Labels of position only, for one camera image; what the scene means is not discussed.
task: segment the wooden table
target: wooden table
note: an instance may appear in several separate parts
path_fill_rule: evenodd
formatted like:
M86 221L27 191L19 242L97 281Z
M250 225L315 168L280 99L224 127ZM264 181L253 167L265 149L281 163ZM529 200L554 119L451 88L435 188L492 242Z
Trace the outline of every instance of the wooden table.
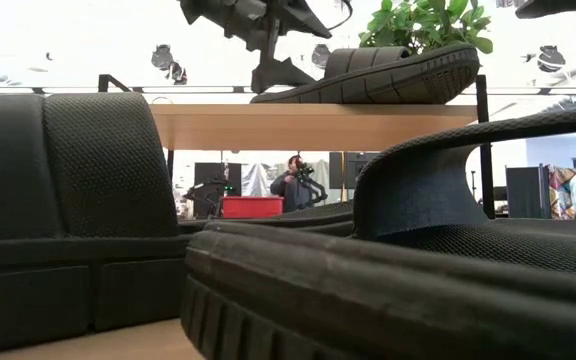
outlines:
M476 106L151 105L168 150L382 151L466 126Z
M0 360L201 360L179 320L0 353Z

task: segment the dark shirt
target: dark shirt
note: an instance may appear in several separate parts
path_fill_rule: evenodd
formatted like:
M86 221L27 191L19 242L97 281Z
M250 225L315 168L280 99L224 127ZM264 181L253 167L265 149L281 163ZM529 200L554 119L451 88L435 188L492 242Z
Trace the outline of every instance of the dark shirt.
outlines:
M286 171L270 185L270 192L273 195L284 198L284 213L312 207L313 205L308 204L312 197L310 187L297 178L291 183L286 183L285 179L288 175L291 174Z

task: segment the red box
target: red box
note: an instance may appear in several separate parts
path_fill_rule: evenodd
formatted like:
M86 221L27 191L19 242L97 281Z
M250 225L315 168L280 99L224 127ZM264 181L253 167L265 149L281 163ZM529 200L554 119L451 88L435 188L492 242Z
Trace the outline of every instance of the red box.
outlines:
M279 196L225 196L221 200L226 219L267 218L283 213L284 198Z

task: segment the green plant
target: green plant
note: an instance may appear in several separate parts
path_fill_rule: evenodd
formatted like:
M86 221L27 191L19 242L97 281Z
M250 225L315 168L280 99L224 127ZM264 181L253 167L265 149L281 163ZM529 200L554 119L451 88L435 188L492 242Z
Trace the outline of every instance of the green plant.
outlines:
M490 24L484 7L470 0L403 0L393 8L392 0L382 0L373 13L366 32L359 34L360 47L405 46L413 54L454 43L470 43L490 54L490 39L479 36Z

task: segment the red container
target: red container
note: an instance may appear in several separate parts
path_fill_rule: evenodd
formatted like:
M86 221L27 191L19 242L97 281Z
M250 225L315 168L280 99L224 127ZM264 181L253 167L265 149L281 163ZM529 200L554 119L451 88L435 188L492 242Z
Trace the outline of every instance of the red container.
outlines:
M225 196L222 199L224 218L267 218L283 213L284 198L279 196Z

